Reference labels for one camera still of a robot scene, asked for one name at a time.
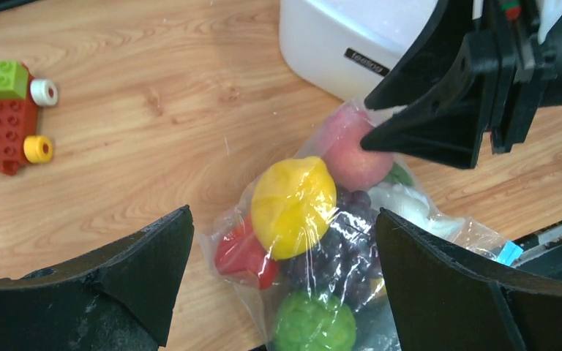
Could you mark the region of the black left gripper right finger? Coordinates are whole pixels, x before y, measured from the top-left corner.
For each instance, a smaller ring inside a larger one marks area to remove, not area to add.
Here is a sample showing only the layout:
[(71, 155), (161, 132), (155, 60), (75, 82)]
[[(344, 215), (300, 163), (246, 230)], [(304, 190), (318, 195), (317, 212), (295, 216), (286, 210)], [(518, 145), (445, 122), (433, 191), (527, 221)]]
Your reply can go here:
[(562, 280), (497, 263), (388, 210), (376, 234), (403, 350), (562, 350)]

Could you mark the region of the green custard apple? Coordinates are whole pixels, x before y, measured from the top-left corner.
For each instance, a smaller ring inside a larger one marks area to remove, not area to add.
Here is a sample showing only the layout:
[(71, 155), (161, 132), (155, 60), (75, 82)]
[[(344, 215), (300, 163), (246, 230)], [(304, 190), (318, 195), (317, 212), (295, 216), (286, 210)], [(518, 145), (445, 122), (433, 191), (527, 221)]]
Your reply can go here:
[(355, 317), (337, 296), (298, 291), (280, 304), (272, 335), (275, 350), (351, 351), (355, 342)]

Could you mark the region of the yellow lemon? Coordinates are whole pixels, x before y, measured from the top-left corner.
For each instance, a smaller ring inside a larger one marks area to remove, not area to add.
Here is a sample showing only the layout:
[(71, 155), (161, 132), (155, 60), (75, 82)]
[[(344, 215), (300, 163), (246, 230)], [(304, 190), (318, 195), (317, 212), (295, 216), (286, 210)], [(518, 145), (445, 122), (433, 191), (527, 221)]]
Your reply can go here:
[(337, 188), (319, 156), (271, 165), (250, 205), (255, 236), (274, 260), (305, 253), (322, 239), (337, 211)]

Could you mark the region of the white plastic basket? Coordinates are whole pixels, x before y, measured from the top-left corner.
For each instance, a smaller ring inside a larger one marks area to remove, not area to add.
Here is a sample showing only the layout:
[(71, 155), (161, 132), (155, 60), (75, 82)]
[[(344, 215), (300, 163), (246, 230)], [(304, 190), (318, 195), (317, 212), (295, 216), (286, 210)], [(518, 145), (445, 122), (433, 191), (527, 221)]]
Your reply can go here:
[(281, 0), (279, 45), (299, 77), (348, 100), (366, 96), (418, 37), (435, 1)]

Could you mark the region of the red orange wax apple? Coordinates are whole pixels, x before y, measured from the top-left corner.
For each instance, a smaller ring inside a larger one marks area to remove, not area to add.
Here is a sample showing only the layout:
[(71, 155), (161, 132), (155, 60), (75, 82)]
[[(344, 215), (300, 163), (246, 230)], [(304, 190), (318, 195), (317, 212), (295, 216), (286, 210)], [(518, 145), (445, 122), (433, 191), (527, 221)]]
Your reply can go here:
[(221, 237), (214, 266), (220, 275), (259, 290), (270, 288), (279, 272), (277, 261), (256, 238), (250, 215)]

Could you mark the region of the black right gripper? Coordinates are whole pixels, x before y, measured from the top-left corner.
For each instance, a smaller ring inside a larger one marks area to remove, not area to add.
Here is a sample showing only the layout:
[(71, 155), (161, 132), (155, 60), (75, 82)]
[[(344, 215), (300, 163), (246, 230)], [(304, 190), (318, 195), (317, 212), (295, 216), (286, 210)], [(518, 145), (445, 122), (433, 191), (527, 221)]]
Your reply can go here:
[[(483, 31), (467, 34), (473, 23)], [(539, 108), (562, 106), (562, 1), (437, 1), (364, 104), (408, 105), (361, 139), (366, 151), (469, 170), (487, 128), (492, 152), (509, 153)]]

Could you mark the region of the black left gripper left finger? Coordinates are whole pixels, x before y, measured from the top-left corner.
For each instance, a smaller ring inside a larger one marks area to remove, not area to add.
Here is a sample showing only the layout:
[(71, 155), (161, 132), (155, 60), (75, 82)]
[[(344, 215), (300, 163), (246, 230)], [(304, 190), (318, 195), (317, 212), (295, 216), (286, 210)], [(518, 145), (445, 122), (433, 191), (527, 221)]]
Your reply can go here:
[(0, 279), (0, 350), (158, 350), (194, 236), (183, 206), (20, 279)]

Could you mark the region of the white garlic bulb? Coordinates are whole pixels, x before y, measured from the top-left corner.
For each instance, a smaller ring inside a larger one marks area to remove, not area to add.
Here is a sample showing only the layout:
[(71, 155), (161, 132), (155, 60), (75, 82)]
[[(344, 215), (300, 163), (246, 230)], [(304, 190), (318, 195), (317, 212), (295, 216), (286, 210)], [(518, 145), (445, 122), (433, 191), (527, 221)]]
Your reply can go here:
[(439, 238), (458, 233), (465, 224), (463, 218), (446, 216), (433, 210), (427, 197), (409, 186), (380, 183), (367, 194), (371, 198), (372, 208), (390, 210)]

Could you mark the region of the pink peach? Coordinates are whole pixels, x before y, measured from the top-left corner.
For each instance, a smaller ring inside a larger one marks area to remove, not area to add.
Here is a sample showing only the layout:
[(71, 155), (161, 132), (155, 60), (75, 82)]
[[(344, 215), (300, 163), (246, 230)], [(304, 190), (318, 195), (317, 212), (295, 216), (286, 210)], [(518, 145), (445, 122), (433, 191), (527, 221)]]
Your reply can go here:
[(350, 105), (340, 107), (321, 127), (322, 158), (333, 179), (352, 192), (370, 189), (393, 167), (392, 154), (361, 147), (361, 139), (373, 129), (367, 113)]

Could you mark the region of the clear zip top bag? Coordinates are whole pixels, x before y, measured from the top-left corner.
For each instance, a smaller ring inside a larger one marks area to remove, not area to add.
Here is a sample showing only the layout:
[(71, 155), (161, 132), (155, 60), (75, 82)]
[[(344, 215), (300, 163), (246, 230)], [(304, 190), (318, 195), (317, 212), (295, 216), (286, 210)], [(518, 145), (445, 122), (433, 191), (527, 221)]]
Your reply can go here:
[(360, 99), (344, 102), (202, 237), (264, 350), (400, 349), (376, 243), (381, 209), (504, 265), (522, 255), (484, 225), (442, 214), (398, 156), (362, 150), (374, 123)]

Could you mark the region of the purple grape bunch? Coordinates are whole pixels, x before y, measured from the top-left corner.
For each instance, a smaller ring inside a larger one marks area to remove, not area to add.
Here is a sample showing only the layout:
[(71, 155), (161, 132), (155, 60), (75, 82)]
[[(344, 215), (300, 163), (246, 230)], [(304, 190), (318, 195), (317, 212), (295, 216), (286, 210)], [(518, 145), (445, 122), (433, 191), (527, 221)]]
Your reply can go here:
[(353, 312), (373, 299), (371, 281), (382, 277), (375, 242), (378, 212), (366, 191), (337, 187), (337, 209), (311, 249), (282, 264), (297, 290), (336, 295)]

